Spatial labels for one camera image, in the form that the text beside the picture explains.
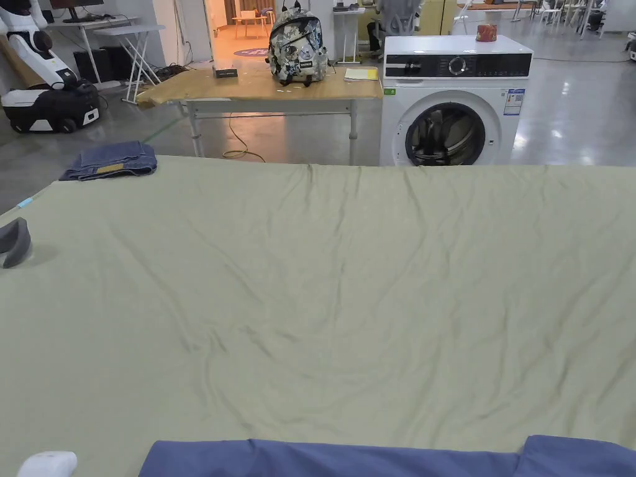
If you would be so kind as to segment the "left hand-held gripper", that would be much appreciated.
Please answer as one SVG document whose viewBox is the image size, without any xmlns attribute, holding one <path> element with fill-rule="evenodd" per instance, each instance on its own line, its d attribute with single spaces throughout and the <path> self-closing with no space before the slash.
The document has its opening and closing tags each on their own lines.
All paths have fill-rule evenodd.
<svg viewBox="0 0 636 477">
<path fill-rule="evenodd" d="M 23 476 L 73 476 L 78 466 L 78 457 L 70 451 L 44 451 L 28 457 L 17 472 Z"/>
</svg>

